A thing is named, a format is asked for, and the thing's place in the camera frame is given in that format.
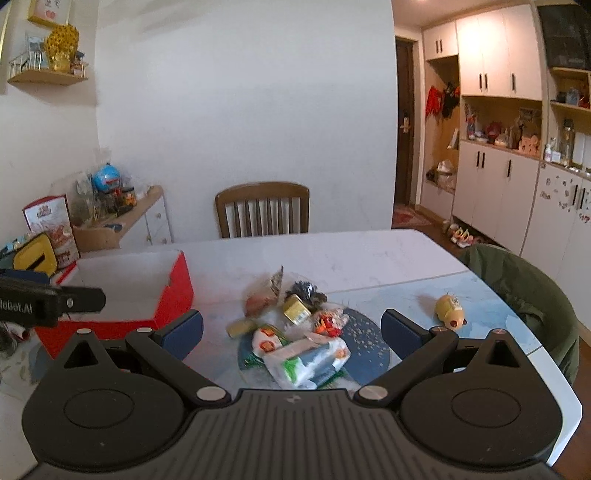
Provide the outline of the red cardboard box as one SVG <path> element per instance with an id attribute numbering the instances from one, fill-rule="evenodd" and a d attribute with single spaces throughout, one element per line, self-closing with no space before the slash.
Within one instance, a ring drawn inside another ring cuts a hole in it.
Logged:
<path id="1" fill-rule="evenodd" d="M 99 313 L 70 313 L 55 328 L 35 329 L 52 358 L 79 329 L 90 329 L 101 340 L 120 340 L 137 328 L 165 327 L 190 311 L 193 302 L 189 269 L 179 250 L 82 258 L 55 283 L 100 288 L 106 301 Z"/>

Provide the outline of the hotdog plush toy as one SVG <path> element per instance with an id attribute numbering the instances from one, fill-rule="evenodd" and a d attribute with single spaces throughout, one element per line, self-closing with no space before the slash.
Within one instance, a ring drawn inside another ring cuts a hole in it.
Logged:
<path id="1" fill-rule="evenodd" d="M 435 313 L 446 328 L 460 331 L 466 324 L 466 314 L 456 296 L 446 294 L 440 297 L 435 305 Z"/>

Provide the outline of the white tissue pack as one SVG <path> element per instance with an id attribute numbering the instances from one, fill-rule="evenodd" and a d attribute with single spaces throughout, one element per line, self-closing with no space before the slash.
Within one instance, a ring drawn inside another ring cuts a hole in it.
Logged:
<path id="1" fill-rule="evenodd" d="M 310 337 L 294 341 L 263 357 L 274 382 L 283 390 L 317 390 L 339 375 L 351 358 L 342 338 Z"/>

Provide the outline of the wall shelf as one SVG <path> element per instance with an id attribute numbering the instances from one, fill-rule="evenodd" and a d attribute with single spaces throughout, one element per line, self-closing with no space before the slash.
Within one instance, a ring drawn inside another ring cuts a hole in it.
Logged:
<path id="1" fill-rule="evenodd" d="M 56 71 L 42 52 L 25 52 L 10 60 L 8 83 L 71 86 L 87 80 L 86 62 L 76 59 L 66 72 Z"/>

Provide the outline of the brown door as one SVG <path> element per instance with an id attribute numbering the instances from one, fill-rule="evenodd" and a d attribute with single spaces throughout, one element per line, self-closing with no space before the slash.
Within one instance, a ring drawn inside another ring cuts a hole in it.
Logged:
<path id="1" fill-rule="evenodd" d="M 415 83 L 413 43 L 396 38 L 398 79 L 398 152 L 394 203 L 408 205 L 411 201 L 414 133 Z"/>

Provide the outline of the red white snack bag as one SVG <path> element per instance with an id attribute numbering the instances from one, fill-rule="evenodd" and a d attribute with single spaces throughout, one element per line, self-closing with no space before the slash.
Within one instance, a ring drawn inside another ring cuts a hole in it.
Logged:
<path id="1" fill-rule="evenodd" d="M 38 199 L 23 208 L 23 215 L 30 231 L 48 236 L 58 270 L 79 258 L 65 195 Z"/>

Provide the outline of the yellow small box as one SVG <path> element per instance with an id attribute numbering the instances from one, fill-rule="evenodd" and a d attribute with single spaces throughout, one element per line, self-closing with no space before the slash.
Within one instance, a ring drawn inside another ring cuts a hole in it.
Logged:
<path id="1" fill-rule="evenodd" d="M 283 315 L 290 323 L 301 325 L 305 320 L 311 317 L 311 311 L 304 305 L 303 300 L 293 294 L 287 297 L 283 304 Z"/>

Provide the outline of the silver foil snack bag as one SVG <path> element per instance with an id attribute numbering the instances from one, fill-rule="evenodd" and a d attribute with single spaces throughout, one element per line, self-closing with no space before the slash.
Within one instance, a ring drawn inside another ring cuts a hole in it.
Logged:
<path id="1" fill-rule="evenodd" d="M 245 298 L 245 316 L 259 317 L 270 307 L 276 306 L 283 286 L 283 267 L 267 277 Z"/>

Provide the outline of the blue round toy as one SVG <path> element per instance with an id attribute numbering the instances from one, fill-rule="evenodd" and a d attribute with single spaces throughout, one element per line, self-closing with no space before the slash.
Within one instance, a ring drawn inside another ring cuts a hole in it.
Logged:
<path id="1" fill-rule="evenodd" d="M 108 194 L 121 187 L 121 176 L 116 167 L 106 163 L 92 174 L 91 182 L 97 192 Z"/>

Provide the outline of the wooden dining chair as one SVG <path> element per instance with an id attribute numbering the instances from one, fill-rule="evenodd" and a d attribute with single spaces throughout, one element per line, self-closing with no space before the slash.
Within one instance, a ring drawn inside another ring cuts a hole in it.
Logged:
<path id="1" fill-rule="evenodd" d="M 310 231 L 310 189 L 273 181 L 236 185 L 214 199 L 221 238 L 245 238 Z"/>

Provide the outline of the white sideboard cabinet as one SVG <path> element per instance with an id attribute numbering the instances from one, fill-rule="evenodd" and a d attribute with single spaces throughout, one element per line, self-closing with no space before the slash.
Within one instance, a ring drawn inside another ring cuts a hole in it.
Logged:
<path id="1" fill-rule="evenodd" d="M 74 227 L 73 233 L 81 253 L 140 250 L 173 243 L 159 185 L 150 187 L 129 212 L 92 226 Z"/>

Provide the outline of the yellow tissue box holder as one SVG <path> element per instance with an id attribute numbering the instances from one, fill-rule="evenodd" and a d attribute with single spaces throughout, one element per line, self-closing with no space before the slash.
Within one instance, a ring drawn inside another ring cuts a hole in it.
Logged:
<path id="1" fill-rule="evenodd" d="M 57 260 L 46 233 L 32 237 L 16 251 L 12 260 L 15 270 L 44 273 L 51 277 L 57 271 Z"/>

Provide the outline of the framed picture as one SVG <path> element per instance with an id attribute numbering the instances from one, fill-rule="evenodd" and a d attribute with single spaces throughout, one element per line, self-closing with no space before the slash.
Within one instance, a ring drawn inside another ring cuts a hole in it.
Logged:
<path id="1" fill-rule="evenodd" d="M 71 0 L 31 0 L 27 20 L 46 28 L 69 23 Z"/>

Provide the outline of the green jacket on chair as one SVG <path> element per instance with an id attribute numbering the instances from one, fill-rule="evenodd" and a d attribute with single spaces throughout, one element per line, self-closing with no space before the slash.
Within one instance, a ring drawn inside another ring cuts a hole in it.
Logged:
<path id="1" fill-rule="evenodd" d="M 579 370 L 578 318 L 560 287 L 520 256 L 489 244 L 465 249 L 460 261 L 522 320 L 573 384 Z"/>

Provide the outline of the golden flower ornament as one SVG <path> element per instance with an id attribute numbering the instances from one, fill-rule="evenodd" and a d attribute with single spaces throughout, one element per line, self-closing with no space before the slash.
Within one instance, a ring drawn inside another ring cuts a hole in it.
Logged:
<path id="1" fill-rule="evenodd" d="M 72 25 L 55 27 L 44 41 L 45 53 L 51 70 L 69 73 L 78 50 L 79 32 Z"/>

